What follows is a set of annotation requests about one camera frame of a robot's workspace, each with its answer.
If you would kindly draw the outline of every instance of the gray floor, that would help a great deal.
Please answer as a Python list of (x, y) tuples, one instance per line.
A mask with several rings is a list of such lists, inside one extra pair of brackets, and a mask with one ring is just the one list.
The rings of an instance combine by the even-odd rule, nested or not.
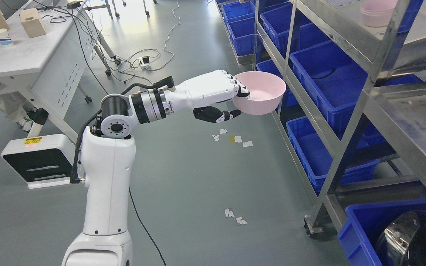
[[(144, 48), (163, 47), (176, 23), (175, 0), (148, 1), (146, 18), (140, 1), (118, 3), (119, 20), (96, 10), (96, 23), (112, 49), (128, 57)], [(215, 6), (206, 0), (181, 0), (168, 49), (176, 56), (163, 70), (138, 72), (156, 81), (172, 75), (177, 83), (215, 69), (236, 74), (239, 69)], [(169, 58), (163, 53), (153, 67)], [(108, 79), (98, 61), (91, 63), (108, 92), (125, 85)], [(99, 109), (104, 96), (95, 79), (85, 73), (82, 85), (92, 104), (80, 92), (74, 96), (66, 121), (78, 130)], [(230, 103), (218, 105), (232, 108)], [(220, 141), (212, 134), (227, 129)], [(52, 124), (42, 134), (59, 133)], [(253, 141), (243, 148), (230, 135)], [(25, 135), (0, 113), (0, 152), (12, 139)], [(339, 266), (347, 265), (335, 239), (314, 241), (303, 230), (303, 216), (311, 205), (302, 191), (291, 157), (271, 115), (242, 115), (220, 125), (198, 121), (191, 111), (135, 130), (137, 154), (131, 189), (140, 216), (169, 266)], [(0, 159), (0, 265), (56, 266), (83, 228), (86, 203), (83, 185), (29, 190)], [(225, 208), (248, 222), (226, 218)], [(162, 265), (155, 247), (132, 208), (129, 231), (136, 266)]]

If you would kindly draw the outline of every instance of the pink plastic bowl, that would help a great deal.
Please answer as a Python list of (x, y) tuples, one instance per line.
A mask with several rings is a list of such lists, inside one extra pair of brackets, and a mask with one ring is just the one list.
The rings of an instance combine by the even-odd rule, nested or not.
[(285, 92), (285, 82), (262, 71), (248, 71), (235, 76), (251, 92), (248, 99), (234, 97), (233, 103), (243, 113), (265, 115), (277, 108)]
[(367, 0), (361, 5), (362, 21), (369, 27), (384, 27), (394, 13), (398, 0)]

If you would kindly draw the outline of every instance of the white cable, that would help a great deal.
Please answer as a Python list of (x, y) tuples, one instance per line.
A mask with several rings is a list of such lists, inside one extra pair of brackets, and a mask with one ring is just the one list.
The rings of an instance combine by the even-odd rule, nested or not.
[(147, 70), (149, 70), (149, 71), (157, 71), (157, 70), (160, 70), (160, 69), (163, 69), (170, 61), (172, 61), (172, 59), (174, 59), (174, 56), (175, 56), (175, 54), (173, 53), (173, 52), (171, 52), (171, 51), (169, 51), (169, 50), (167, 50), (167, 41), (170, 39), (170, 34), (171, 34), (171, 32), (175, 29), (175, 27), (177, 27), (177, 26), (180, 26), (182, 23), (180, 22), (180, 17), (177, 17), (176, 15), (175, 15), (175, 10), (176, 9), (178, 9), (178, 8), (180, 8), (180, 5), (179, 5), (179, 0), (177, 0), (177, 7), (176, 8), (174, 8), (174, 9), (172, 9), (172, 15), (175, 17), (175, 18), (177, 18), (177, 19), (179, 19), (179, 22), (177, 23), (177, 24), (175, 24), (174, 25), (174, 27), (172, 27), (172, 29), (169, 31), (169, 33), (167, 33), (167, 40), (165, 40), (164, 41), (164, 48), (162, 48), (165, 52), (168, 52), (169, 54), (172, 54), (172, 57), (167, 61), (167, 62), (165, 62), (165, 64), (164, 65), (162, 65), (161, 67), (159, 67), (159, 68), (156, 68), (156, 69), (150, 69), (150, 68), (146, 68)]

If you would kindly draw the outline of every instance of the black panel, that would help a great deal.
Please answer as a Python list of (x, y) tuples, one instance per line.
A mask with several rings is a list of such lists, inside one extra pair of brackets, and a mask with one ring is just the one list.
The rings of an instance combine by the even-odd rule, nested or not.
[[(36, 150), (4, 155), (3, 158), (26, 182), (69, 177), (71, 163), (59, 149)], [(37, 170), (42, 167), (56, 168)]]

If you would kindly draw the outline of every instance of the black fingertip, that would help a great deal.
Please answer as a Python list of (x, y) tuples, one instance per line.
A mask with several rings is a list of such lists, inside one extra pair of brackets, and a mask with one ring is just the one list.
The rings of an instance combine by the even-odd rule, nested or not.
[(233, 117), (239, 116), (241, 114), (241, 110), (233, 110), (230, 112)]

